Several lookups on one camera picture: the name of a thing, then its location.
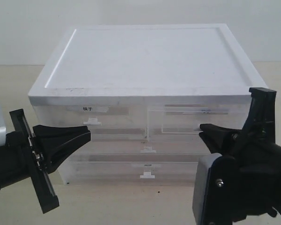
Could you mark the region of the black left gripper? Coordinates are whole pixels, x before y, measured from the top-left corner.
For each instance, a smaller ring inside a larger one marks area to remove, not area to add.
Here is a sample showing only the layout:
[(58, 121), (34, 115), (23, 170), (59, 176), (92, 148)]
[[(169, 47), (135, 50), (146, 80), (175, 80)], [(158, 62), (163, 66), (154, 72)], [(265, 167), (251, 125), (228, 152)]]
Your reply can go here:
[(0, 190), (30, 178), (42, 212), (47, 213), (59, 207), (49, 174), (89, 143), (91, 132), (87, 126), (34, 126), (36, 141), (44, 150), (43, 157), (33, 140), (24, 110), (14, 110), (9, 114), (15, 130), (6, 134), (6, 142), (0, 146)]

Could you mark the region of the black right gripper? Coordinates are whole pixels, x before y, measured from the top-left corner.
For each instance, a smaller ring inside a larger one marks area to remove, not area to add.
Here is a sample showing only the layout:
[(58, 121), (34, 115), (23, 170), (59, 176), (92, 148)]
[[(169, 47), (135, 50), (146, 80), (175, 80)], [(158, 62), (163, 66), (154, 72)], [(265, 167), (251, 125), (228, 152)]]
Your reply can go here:
[(213, 163), (213, 221), (281, 215), (281, 146), (275, 142), (276, 91), (250, 88), (251, 105), (242, 129), (200, 124), (199, 137)]

